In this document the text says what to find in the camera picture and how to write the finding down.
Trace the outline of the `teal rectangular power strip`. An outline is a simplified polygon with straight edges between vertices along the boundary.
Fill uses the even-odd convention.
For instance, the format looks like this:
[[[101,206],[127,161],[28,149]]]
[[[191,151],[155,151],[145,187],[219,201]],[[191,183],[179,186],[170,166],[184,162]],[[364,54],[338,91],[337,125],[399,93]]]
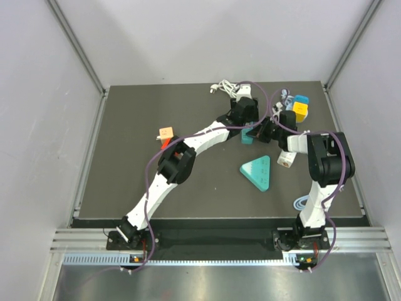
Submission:
[[[253,143],[254,138],[249,136],[248,133],[252,130],[252,128],[246,128],[241,130],[241,143],[246,145],[251,145]]]

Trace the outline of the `teal triangular power strip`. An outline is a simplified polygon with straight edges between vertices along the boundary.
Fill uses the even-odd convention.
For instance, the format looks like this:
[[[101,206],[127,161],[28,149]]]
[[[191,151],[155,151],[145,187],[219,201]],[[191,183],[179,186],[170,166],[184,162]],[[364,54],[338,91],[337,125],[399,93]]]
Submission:
[[[269,156],[262,156],[243,164],[240,172],[261,192],[269,189],[271,159]]]

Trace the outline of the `white cube plug adapter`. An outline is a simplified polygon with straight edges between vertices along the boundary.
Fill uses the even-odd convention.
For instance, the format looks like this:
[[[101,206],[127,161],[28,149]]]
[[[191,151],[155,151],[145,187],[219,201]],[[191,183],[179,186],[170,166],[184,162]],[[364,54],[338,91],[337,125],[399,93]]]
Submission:
[[[296,152],[286,152],[284,150],[281,151],[277,163],[280,166],[284,166],[286,168],[290,168],[296,158]]]

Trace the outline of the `yellow cube plug adapter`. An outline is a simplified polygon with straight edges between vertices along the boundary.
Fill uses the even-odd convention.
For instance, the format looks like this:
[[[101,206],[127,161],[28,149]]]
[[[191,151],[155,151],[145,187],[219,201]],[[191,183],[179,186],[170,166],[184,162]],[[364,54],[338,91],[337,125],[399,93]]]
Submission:
[[[292,111],[295,113],[296,122],[302,123],[308,116],[308,104],[301,102],[294,102]]]

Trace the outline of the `peach cube plug adapter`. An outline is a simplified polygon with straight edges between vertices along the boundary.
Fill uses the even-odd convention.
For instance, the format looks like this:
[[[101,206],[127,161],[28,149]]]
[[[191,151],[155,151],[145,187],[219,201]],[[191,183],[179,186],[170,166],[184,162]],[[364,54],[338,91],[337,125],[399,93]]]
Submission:
[[[157,140],[171,139],[174,136],[174,130],[172,127],[164,127],[159,129],[159,134],[156,137]]]

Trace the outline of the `red cube plug adapter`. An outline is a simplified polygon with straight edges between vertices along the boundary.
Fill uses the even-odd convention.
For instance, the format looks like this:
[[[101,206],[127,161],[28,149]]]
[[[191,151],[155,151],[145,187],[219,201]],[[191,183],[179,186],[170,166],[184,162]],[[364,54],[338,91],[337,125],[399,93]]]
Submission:
[[[169,144],[170,144],[170,141],[172,140],[172,138],[170,137],[170,138],[166,138],[166,139],[162,139],[161,140],[161,142],[162,142],[162,146],[161,146],[161,150],[164,150]]]

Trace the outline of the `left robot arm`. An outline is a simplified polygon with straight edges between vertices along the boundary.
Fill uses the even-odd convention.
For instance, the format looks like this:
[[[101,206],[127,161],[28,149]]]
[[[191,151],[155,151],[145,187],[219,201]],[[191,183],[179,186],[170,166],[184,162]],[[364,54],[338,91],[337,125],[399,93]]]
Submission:
[[[231,101],[228,113],[218,117],[210,126],[185,138],[173,137],[156,158],[157,171],[152,182],[145,178],[145,193],[137,205],[127,213],[117,226],[120,241],[127,248],[141,244],[142,231],[161,202],[171,190],[185,182],[202,152],[238,135],[251,122],[259,120],[258,101],[241,97]]]

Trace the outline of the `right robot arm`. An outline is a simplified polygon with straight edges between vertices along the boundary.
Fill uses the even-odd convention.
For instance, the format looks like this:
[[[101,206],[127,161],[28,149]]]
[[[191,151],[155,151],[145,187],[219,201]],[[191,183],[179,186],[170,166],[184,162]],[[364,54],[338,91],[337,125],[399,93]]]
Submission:
[[[323,238],[332,200],[355,174],[355,163],[343,132],[298,132],[296,114],[285,110],[265,118],[247,133],[263,143],[278,142],[282,151],[306,154],[312,179],[305,207],[297,215],[290,235],[280,242],[300,248],[309,247]]]

